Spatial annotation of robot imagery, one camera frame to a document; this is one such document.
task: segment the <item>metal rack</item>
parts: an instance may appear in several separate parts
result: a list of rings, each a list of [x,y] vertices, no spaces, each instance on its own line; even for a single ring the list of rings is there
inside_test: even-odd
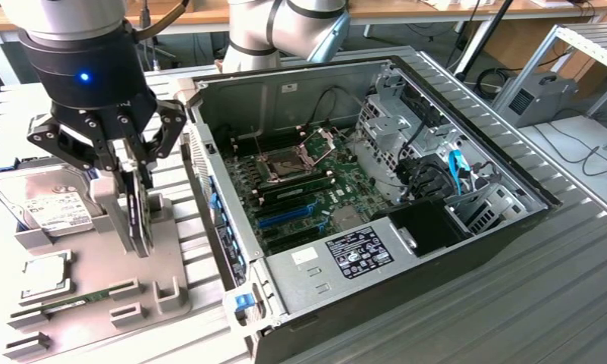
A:
[[[525,78],[535,72],[537,64],[545,53],[551,50],[551,46],[556,40],[565,42],[569,46],[584,52],[588,57],[593,58],[607,67],[607,23],[555,25],[545,35],[545,38],[541,41],[533,56],[528,60],[524,69],[519,73],[515,82],[504,88],[504,91],[501,91],[501,94],[496,97],[495,102],[492,103],[492,108],[496,111],[503,110],[508,106],[512,98],[521,88]],[[587,110],[587,115],[596,112],[605,101],[607,91]]]

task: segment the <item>blue pcie slot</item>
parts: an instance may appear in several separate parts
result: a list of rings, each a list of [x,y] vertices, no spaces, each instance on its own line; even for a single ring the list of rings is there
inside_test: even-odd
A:
[[[316,205],[316,201],[304,207],[300,207],[280,215],[276,215],[276,216],[272,216],[270,218],[265,218],[265,219],[260,220],[258,228],[260,229],[268,228],[272,225],[281,224],[284,222],[294,220],[296,218],[306,218],[308,216],[312,215],[314,205]]]

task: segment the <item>wooden desk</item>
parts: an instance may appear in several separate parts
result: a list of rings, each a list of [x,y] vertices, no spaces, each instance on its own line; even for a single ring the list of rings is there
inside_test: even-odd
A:
[[[150,4],[151,22],[155,22],[173,7],[174,2],[169,0],[159,1],[159,3],[151,2]],[[596,16],[592,21],[597,21],[607,14],[607,0],[591,1],[596,10]],[[500,3],[501,0],[496,0],[496,4],[483,6],[476,10],[472,19],[480,20],[481,23],[473,33],[472,41],[458,62],[457,71],[462,68],[473,53],[483,38],[484,31],[499,11]],[[229,13],[226,0],[195,0],[194,9],[195,11],[187,11],[161,34],[209,33],[228,30]],[[365,36],[369,35],[370,25],[462,22],[469,20],[470,12],[472,9],[461,8],[458,5],[450,6],[445,11],[437,11],[425,3],[414,0],[349,0],[350,24],[366,25]],[[138,13],[138,0],[129,0],[127,19],[133,24],[138,24]],[[553,19],[577,16],[577,8],[540,8],[529,0],[515,0],[504,15],[504,20],[549,18],[551,20],[547,23],[552,25],[561,23],[561,21],[553,21]],[[0,8],[0,45],[2,42],[15,40],[14,30],[15,26],[7,21]],[[516,43],[513,44],[507,42],[504,48],[511,49],[515,46],[523,45],[525,48],[525,59],[528,59],[545,33],[540,34],[540,32],[535,32],[531,28],[525,29],[523,33],[532,35],[536,42],[533,48],[531,48],[532,43],[529,46],[525,46],[525,39],[523,37],[515,39]],[[1,48],[0,53],[0,78],[3,84],[19,83],[9,63],[3,62],[6,57]]]

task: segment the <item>circuit board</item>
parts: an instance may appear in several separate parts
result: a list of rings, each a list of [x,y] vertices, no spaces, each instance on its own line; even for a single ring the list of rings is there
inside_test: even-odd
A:
[[[269,255],[368,222],[370,216],[388,207],[386,200],[373,186],[373,180],[360,168],[356,157],[341,140],[345,136],[340,135],[336,134],[332,138],[333,150],[328,150],[328,140],[318,133],[305,141],[308,157],[316,161],[313,167],[309,168],[308,165],[309,169],[294,165],[292,154],[288,155],[288,151],[297,146],[244,157],[232,156],[223,160],[254,236]],[[276,206],[261,206],[256,189],[257,186],[265,186],[269,180],[265,156],[268,161],[273,156],[276,162],[272,165],[280,163],[273,170],[286,172],[284,168],[292,169],[284,180],[330,171],[332,176],[325,178],[329,184],[312,189],[309,193],[301,193],[301,196]],[[292,212],[298,213],[300,217],[292,215]],[[277,217],[269,219],[265,218],[266,215]],[[278,219],[284,216],[286,220],[280,222]]]

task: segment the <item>warning label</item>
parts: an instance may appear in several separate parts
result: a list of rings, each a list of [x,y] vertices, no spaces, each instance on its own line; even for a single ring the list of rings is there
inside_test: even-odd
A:
[[[43,231],[55,231],[91,222],[78,192],[39,196],[23,204]]]
[[[341,274],[348,279],[393,262],[370,227],[325,242]]]

